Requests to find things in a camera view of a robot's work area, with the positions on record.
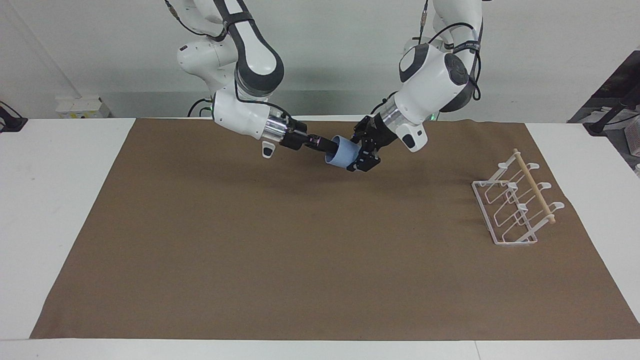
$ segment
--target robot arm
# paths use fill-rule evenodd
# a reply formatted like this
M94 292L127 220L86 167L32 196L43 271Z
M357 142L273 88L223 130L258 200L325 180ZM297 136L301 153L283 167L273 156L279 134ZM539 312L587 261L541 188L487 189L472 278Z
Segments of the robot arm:
M419 44L399 63L401 89L372 117L354 128L351 141L360 144L347 170L368 171L380 162L378 151L399 138L411 152L426 145L422 123L439 111L466 105L476 89L474 75L482 29L481 0L434 0L434 29L442 47Z
M434 3L434 29L444 40L440 46L444 51L419 44L404 54L399 64L401 89L379 112L356 125L350 141L307 134L305 124L268 102L282 81L284 66L243 0L180 0L177 13L206 39L183 46L179 63L207 83L216 123L263 139L263 156L271 157L273 142L294 150L306 145L325 152L332 165L368 171L380 162L378 150L396 138L412 152L421 149L428 139L422 123L438 111L466 105L476 88L470 74L475 71L479 50L481 0ZM231 73L227 65L232 63L236 66Z

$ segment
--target wooden dowel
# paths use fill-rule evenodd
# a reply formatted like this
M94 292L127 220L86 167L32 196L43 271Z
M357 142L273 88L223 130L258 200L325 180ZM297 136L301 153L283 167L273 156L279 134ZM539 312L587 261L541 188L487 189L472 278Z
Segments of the wooden dowel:
M527 182L529 182L529 185L531 185L531 189L533 189L533 192L536 194L536 198L538 199L538 202L542 206L542 210L545 212L545 216L551 215L551 217L549 218L549 222L551 224L555 224L556 218L553 216L553 214L551 214L551 209L549 209L549 205L547 205L547 202L545 201L545 198L542 196L540 189L538 189L538 184L536 184L536 181L533 179L533 176L531 176L531 173L527 168L527 164L524 163L524 160L520 156L520 152L518 151L518 149L513 149L513 154L516 156L516 160L518 160L518 164L520 165L520 168L524 173L524 177L527 178Z

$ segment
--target cable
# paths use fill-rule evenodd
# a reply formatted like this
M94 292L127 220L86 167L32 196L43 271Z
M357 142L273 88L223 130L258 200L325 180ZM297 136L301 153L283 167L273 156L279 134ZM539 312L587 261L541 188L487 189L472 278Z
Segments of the cable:
M191 113L193 112L193 109L196 108L196 106L198 106L198 104L200 104L201 102L211 102L211 99L206 99L205 97L203 97L202 99L196 101L193 103L193 105L191 105L191 108L189 109L189 112L187 113L187 117L191 117Z
M429 41L427 42L427 44L432 43L432 42L433 42L434 40L436 40L440 35L442 35L442 33L443 33L443 32L445 32L445 31L447 31L447 30L449 30L449 29L453 28L454 26L466 26L466 27L468 27L468 28L469 28L469 29L471 29L471 30L475 30L473 26L471 26L471 25L467 24L466 22L454 22L453 24L451 24L451 25L447 25L447 26L445 26L445 27L444 27L444 29L442 29L442 30L438 31L438 33L437 33L436 35L434 35L434 36L433 36L433 38L431 38L431 40L429 40Z
M13 111L16 115L18 115L18 117L22 117L22 115L20 115L19 112L15 111L15 109L12 108L11 105L7 104L6 102L0 100L0 104L5 105L7 108L11 109L11 111Z
M235 81L234 81L234 85L235 85L235 87L236 87L236 99L237 99L239 102L244 102L244 103L246 103L246 104L262 104L262 105L268 105L268 106L271 106L272 108L276 108L276 109L278 109L278 110L282 111L282 115L283 115L284 117L289 117L289 118L293 119L293 117L291 116L291 114L290 114L287 110L285 110L285 109L283 109L283 108L279 107L279 106L278 106L278 105L276 105L276 104L273 104L272 102L267 102L267 101L258 101L258 100L244 100L244 99L240 99L240 96L238 96L238 84L237 84L237 82L235 82Z
M474 93L471 96L475 101L478 101L482 97L482 93L480 92L480 86L478 86L478 80L480 79L480 70L482 70L482 60L480 60L480 50L476 50L476 60L478 64L478 71L476 73L476 78L472 82L475 89L474 89Z
M397 91L394 91L394 92L392 92L391 94L389 94L389 96L387 96L386 98L382 99L382 102L381 102L381 103L379 103L378 105L376 105L376 107L375 107L375 108L373 108L373 110L371 110L370 115L373 115L373 113L375 113L375 112L376 112L376 110L377 110L380 106L383 106L384 104L386 104L386 103L387 103L387 101L389 101L389 99L390 99L393 95L395 95L396 93L397 93Z
M609 126L609 125L613 125L613 124L619 124L619 123L621 123L621 122L625 122L625 121L627 121L627 120L631 120L632 118L634 118L634 117L636 117L636 116L638 116L638 115L634 115L634 116L632 116L632 117L628 117L628 118L626 118L626 119L618 120L618 121L616 121L616 122L610 122L610 123L606 124L605 126Z
M199 117L202 117L202 111L203 111L203 110L209 110L209 111L211 111L211 108L202 108L202 109L200 109L200 111L198 112L198 116L199 116Z
M194 34L194 35L198 35L198 36L206 36L206 34L201 34L201 33L197 33L195 31L193 31L192 29L189 29L183 22L182 20L180 20L180 17L178 16L178 13L175 11L175 9L173 8L173 5L171 5L171 3L169 2L169 0L164 0L164 3L166 4L166 7L169 8L169 12L171 13L171 15L173 15L173 17L175 17L176 20L178 20L178 22L180 23L180 25L182 25L183 28L189 30L190 33Z
M422 16L420 17L420 35L418 36L418 45L422 43L422 32L424 31L424 25L427 23L427 9L429 8L429 0L424 2L424 8L422 9Z

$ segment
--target white table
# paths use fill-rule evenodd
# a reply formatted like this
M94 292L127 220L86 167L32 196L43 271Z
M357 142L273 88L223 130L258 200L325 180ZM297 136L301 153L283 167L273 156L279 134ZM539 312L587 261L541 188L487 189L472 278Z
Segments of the white table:
M640 340L25 340L133 122L33 119L0 134L0 359L640 359ZM640 180L579 124L527 127L640 319Z

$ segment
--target brown paper mat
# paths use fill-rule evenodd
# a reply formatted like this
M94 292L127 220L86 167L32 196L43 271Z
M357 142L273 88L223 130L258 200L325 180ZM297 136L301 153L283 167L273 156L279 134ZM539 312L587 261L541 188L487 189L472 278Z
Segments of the brown paper mat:
M350 134L353 123L310 123ZM139 119L32 338L640 338L523 124L429 123L350 173L209 121ZM470 183L518 147L567 208L538 244L493 244Z

